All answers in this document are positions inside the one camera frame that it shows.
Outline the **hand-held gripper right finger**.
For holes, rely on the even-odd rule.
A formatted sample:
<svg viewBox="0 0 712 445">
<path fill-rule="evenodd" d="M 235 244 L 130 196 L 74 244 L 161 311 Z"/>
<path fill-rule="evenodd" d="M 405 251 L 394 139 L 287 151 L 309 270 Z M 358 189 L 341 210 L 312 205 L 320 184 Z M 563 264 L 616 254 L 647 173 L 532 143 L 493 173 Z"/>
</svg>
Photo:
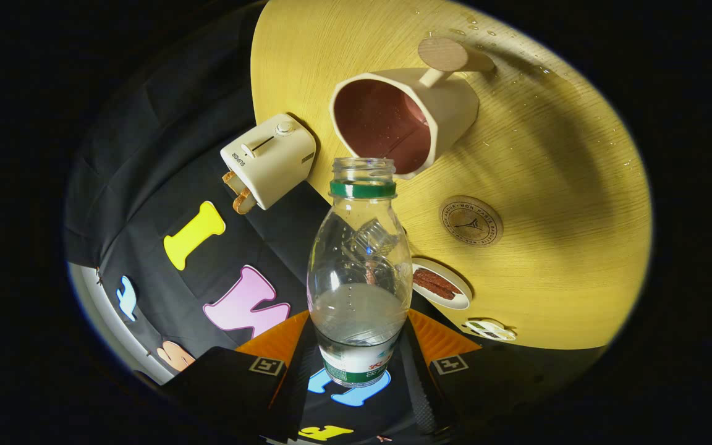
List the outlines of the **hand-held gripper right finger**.
<svg viewBox="0 0 712 445">
<path fill-rule="evenodd" d="M 416 310 L 399 347 L 413 414 L 433 438 L 489 438 L 549 394 L 542 367 L 519 352 L 469 340 Z"/>
</svg>

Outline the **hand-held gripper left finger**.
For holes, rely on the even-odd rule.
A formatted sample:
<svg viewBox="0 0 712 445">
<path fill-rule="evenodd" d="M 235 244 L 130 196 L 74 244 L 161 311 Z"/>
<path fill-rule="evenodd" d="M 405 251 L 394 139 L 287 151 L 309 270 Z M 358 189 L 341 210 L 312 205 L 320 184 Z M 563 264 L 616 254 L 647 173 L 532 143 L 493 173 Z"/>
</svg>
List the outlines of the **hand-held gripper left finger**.
<svg viewBox="0 0 712 445">
<path fill-rule="evenodd" d="M 305 311 L 238 349 L 212 347 L 161 392 L 238 443 L 295 440 L 315 348 L 313 322 Z"/>
</svg>

